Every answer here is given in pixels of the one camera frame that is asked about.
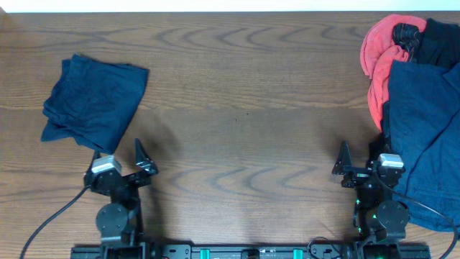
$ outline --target pile of clothes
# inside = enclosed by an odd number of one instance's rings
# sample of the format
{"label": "pile of clothes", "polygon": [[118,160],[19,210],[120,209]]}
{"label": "pile of clothes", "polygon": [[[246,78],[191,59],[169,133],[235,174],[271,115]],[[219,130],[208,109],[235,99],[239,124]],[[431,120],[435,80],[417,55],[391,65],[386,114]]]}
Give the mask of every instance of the pile of clothes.
{"label": "pile of clothes", "polygon": [[[371,79],[369,110],[381,128],[389,106],[392,151],[406,173],[395,190],[440,211],[460,227],[460,27],[390,15],[368,32],[361,64]],[[404,201],[410,221],[452,231],[444,219]]]}

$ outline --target wood grain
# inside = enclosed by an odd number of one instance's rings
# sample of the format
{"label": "wood grain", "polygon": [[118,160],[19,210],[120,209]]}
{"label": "wood grain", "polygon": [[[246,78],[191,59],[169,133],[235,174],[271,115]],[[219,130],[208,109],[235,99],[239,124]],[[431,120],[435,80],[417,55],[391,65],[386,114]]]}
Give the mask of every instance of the wood grain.
{"label": "wood grain", "polygon": [[[82,187],[92,152],[40,142],[60,61],[80,53],[150,69],[116,156],[134,170],[140,137],[160,167],[142,189],[149,236],[194,243],[307,243],[357,235],[355,193],[331,167],[342,140],[362,164],[377,130],[359,49],[388,13],[11,14],[0,32],[0,258]],[[460,22],[454,12],[415,13]],[[87,193],[47,226],[28,258],[99,242],[107,199]],[[451,234],[415,225],[432,256]],[[460,258],[455,249],[452,258]]]}

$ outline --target navy blue cloth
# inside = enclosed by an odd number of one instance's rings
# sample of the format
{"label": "navy blue cloth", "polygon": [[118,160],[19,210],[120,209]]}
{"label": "navy blue cloth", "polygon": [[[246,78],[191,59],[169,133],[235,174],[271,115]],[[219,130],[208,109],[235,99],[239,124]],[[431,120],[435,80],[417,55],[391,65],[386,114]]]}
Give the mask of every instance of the navy blue cloth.
{"label": "navy blue cloth", "polygon": [[460,62],[460,27],[433,19],[426,20],[417,62],[453,68]]}
{"label": "navy blue cloth", "polygon": [[42,141],[73,137],[79,145],[115,152],[144,95],[148,70],[74,55],[44,103]]}
{"label": "navy blue cloth", "polygon": [[[406,169],[395,190],[460,226],[460,64],[449,70],[394,61],[388,91],[391,146]],[[445,219],[394,199],[409,206],[412,223],[452,231]]]}

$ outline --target folded navy shirt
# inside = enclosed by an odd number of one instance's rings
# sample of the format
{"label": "folded navy shirt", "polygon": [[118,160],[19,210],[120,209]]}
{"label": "folded navy shirt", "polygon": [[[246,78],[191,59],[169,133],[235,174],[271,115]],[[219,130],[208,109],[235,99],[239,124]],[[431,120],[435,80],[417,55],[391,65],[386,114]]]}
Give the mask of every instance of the folded navy shirt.
{"label": "folded navy shirt", "polygon": [[[405,164],[395,190],[438,210],[460,227],[460,63],[451,70],[394,61],[388,83],[393,151]],[[410,221],[437,231],[451,225],[399,196]]]}
{"label": "folded navy shirt", "polygon": [[144,95],[148,70],[74,55],[44,103],[42,141],[73,137],[79,145],[112,154]]}

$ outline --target robotic arm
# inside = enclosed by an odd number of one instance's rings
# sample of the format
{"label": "robotic arm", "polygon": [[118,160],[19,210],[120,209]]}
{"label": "robotic arm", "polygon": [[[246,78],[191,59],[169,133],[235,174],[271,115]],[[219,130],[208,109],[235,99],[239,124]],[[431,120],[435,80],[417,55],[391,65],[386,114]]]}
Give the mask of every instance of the robotic arm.
{"label": "robotic arm", "polygon": [[111,203],[96,217],[101,233],[98,247],[74,247],[71,259],[380,259],[431,258],[426,245],[400,245],[409,220],[406,205],[393,201],[379,179],[393,187],[404,173],[398,155],[380,153],[365,168],[351,164],[349,147],[341,145],[332,173],[343,175],[343,187],[354,188],[357,200],[353,224],[360,236],[352,243],[310,242],[307,246],[195,246],[156,244],[143,240],[142,213],[138,188],[150,184],[158,174],[155,163],[136,140],[136,163],[141,170],[121,176],[121,166],[113,156],[96,152],[85,174],[85,186],[110,196]]}

